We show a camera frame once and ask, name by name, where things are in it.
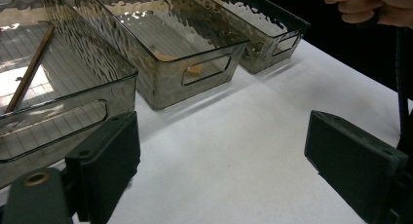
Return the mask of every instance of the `black plastic bracket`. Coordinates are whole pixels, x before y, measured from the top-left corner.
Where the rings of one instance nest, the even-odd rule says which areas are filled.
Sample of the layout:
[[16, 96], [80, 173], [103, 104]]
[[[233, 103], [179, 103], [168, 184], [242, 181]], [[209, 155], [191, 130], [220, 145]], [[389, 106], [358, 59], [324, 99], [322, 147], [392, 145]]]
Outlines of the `black plastic bracket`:
[[406, 221], [413, 213], [405, 199], [413, 191], [408, 155], [352, 123], [312, 111], [305, 156], [365, 222]]
[[66, 157], [66, 168], [41, 168], [11, 185], [3, 223], [107, 223], [140, 162], [136, 113], [107, 120]]

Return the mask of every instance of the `dark background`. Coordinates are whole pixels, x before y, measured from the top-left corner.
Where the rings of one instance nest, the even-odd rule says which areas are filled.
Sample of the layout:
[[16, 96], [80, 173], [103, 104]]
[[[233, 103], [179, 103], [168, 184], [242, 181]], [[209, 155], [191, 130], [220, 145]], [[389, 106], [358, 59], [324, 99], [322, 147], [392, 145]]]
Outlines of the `dark background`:
[[269, 0], [307, 21], [304, 39], [371, 79], [396, 90], [393, 26], [359, 29], [341, 21], [337, 5], [323, 0]]

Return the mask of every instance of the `pencil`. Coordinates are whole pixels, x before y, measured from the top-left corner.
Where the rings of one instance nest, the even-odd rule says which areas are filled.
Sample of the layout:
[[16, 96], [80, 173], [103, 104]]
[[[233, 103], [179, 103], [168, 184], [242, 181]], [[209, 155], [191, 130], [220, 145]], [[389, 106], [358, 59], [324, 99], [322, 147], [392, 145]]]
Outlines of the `pencil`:
[[6, 108], [6, 114], [14, 111], [23, 99], [28, 87], [30, 86], [31, 81], [33, 80], [34, 74], [36, 73], [40, 57], [42, 56], [42, 53], [45, 51], [45, 48], [49, 40], [51, 39], [54, 30], [55, 27], [51, 25], [48, 31], [46, 32], [46, 35], [43, 37], [43, 40], [37, 48], [37, 51], [34, 54], [33, 59], [30, 61], [30, 64], [28, 65], [27, 70], [20, 81], [18, 88], [13, 94], [12, 100], [10, 100], [9, 105]]

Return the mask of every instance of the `white table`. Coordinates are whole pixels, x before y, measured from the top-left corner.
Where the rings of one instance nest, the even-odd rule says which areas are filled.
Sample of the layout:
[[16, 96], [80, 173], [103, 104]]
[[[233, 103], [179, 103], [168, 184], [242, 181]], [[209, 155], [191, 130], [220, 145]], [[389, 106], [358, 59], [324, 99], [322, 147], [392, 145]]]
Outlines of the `white table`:
[[163, 111], [138, 96], [141, 163], [110, 223], [363, 223], [304, 157], [311, 110], [398, 143], [397, 94], [305, 41]]

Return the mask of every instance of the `clear plastic bin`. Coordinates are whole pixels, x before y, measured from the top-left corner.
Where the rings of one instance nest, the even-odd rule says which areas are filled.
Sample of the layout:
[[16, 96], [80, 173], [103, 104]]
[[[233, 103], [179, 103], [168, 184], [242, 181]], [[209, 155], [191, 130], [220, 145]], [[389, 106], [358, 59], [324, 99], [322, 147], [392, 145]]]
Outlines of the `clear plastic bin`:
[[153, 109], [229, 82], [247, 38], [194, 0], [75, 0], [77, 11], [137, 67]]
[[249, 39], [240, 64], [252, 74], [292, 56], [310, 26], [268, 0], [195, 0]]
[[[0, 6], [0, 188], [59, 161], [106, 119], [134, 109], [136, 69], [62, 0], [45, 3]], [[5, 113], [51, 24], [21, 103]]]

